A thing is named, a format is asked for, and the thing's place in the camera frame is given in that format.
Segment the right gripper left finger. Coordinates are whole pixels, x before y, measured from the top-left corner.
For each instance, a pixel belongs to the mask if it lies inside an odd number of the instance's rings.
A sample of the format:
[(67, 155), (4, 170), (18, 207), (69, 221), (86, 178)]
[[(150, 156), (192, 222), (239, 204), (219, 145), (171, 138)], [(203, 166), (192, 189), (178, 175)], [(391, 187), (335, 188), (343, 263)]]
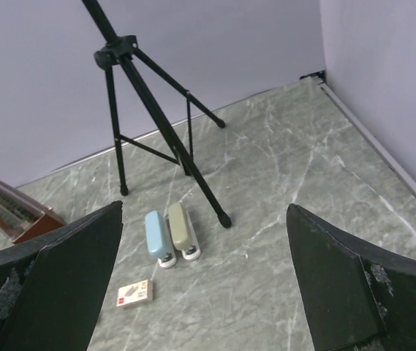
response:
[(0, 250), (0, 350), (87, 350), (122, 230), (118, 200)]

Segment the blue stapler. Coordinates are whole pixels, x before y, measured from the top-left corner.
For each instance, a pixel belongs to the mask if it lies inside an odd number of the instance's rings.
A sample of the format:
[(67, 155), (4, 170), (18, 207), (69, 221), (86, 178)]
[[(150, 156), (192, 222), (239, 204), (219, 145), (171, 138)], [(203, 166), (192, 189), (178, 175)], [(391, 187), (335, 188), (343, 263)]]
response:
[(148, 253), (157, 259), (159, 266), (163, 269), (173, 267), (177, 262), (175, 250), (167, 223), (158, 211), (145, 215), (145, 234)]

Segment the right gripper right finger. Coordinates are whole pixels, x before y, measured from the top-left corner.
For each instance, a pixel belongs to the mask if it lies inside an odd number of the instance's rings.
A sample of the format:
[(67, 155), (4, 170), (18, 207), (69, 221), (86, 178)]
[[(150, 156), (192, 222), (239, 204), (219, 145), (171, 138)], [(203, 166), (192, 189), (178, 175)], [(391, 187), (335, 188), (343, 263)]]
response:
[(416, 350), (416, 260), (296, 204), (287, 234), (314, 349)]

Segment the white staple box sleeve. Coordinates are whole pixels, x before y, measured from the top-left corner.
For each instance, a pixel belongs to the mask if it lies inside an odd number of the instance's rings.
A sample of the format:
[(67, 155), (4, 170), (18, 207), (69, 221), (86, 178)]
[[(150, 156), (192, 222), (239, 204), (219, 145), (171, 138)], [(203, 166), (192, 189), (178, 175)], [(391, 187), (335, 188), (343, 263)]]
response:
[(130, 306), (154, 299), (154, 284), (150, 279), (129, 284), (118, 289), (116, 306)]

